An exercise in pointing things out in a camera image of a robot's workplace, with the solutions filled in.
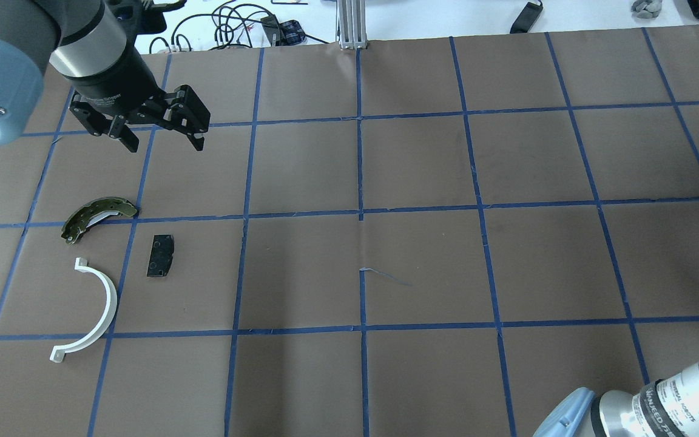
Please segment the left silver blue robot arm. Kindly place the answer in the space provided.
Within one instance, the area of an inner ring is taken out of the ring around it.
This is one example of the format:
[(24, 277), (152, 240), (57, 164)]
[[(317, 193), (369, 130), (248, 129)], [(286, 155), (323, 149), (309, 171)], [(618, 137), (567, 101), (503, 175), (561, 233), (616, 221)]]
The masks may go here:
[(134, 43), (166, 29), (183, 1), (0, 1), (0, 146), (22, 135), (53, 67), (74, 89), (69, 111), (89, 135), (138, 150), (133, 125), (187, 136), (201, 151), (211, 113), (191, 86), (164, 91)]

